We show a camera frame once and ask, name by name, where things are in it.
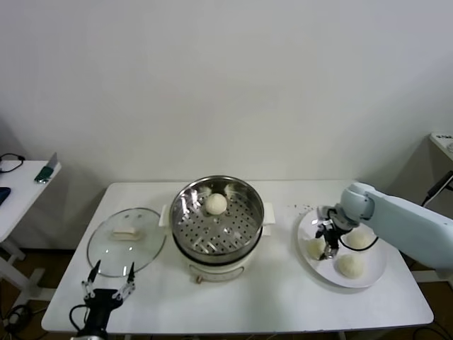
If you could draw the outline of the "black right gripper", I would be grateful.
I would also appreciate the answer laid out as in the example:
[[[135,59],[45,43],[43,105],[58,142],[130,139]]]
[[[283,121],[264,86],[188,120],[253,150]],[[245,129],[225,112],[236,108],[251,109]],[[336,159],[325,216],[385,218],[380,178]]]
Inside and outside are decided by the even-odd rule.
[[[323,261],[335,258],[336,251],[339,249],[340,238],[349,232],[349,230],[341,229],[335,225],[326,225],[325,222],[319,223],[317,225],[315,238],[320,239],[324,237],[326,247],[319,256],[318,260]]]

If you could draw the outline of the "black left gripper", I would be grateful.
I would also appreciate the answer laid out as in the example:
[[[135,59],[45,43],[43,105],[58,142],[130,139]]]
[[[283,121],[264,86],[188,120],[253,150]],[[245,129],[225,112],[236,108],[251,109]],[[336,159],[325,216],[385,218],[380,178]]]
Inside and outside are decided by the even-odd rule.
[[[84,302],[89,309],[84,332],[106,332],[112,311],[121,307],[123,300],[126,300],[135,290],[134,263],[130,266],[126,284],[121,288],[118,290],[96,288],[94,290],[93,283],[99,272],[100,264],[101,260],[98,260],[90,270],[88,278],[81,282]]]

